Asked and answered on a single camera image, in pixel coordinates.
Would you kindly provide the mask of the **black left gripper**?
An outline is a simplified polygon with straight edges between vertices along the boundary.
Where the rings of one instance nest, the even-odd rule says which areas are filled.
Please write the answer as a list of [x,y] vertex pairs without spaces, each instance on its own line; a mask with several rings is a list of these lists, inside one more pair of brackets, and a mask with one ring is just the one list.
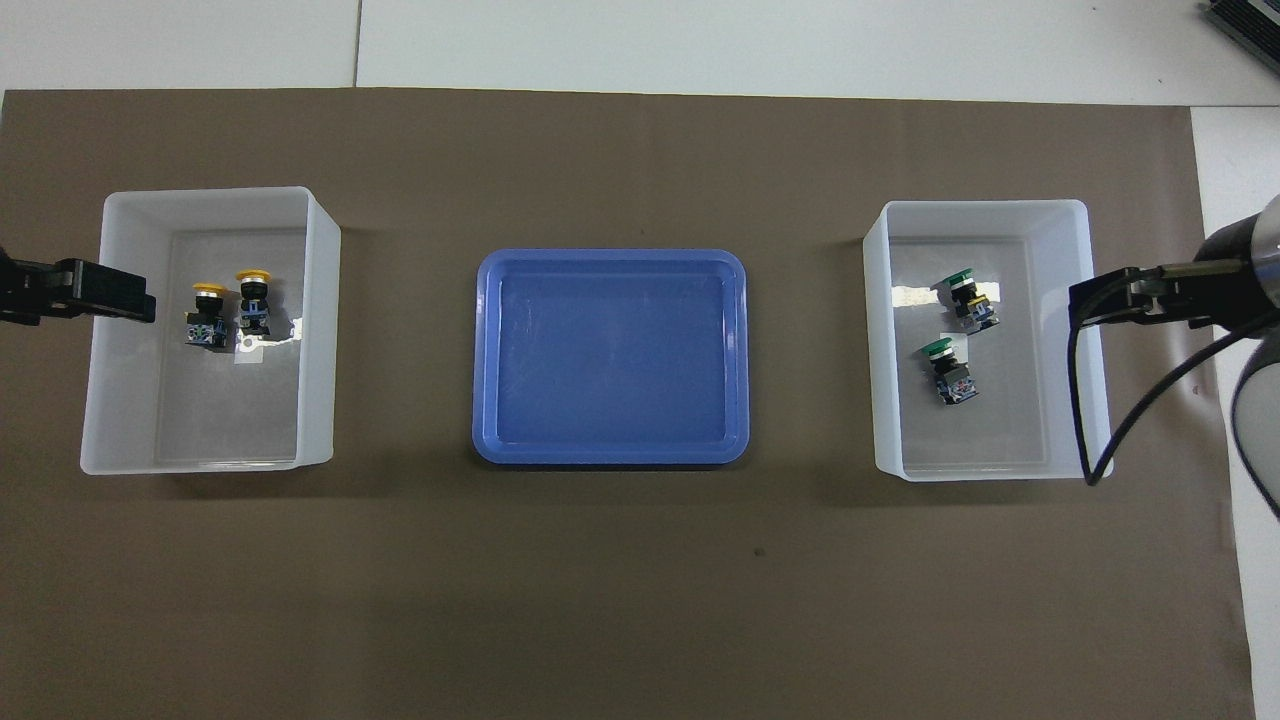
[[142,275],[74,258],[20,264],[1,249],[1,322],[83,315],[154,323],[156,299]]

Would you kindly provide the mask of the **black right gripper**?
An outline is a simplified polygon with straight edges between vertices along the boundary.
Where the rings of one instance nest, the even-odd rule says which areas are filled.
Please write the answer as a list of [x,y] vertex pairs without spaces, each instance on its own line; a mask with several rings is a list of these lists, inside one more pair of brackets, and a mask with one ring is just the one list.
[[[1266,314],[1266,292],[1252,265],[1252,240],[1258,218],[1251,215],[1213,232],[1202,243],[1193,263],[1124,266],[1073,284],[1069,288],[1069,325],[1083,329],[1106,324],[1190,322],[1192,329],[1220,325],[1236,331]],[[1213,275],[1215,260],[1239,260],[1244,266],[1234,273]],[[1196,284],[1197,300],[1193,293]]]

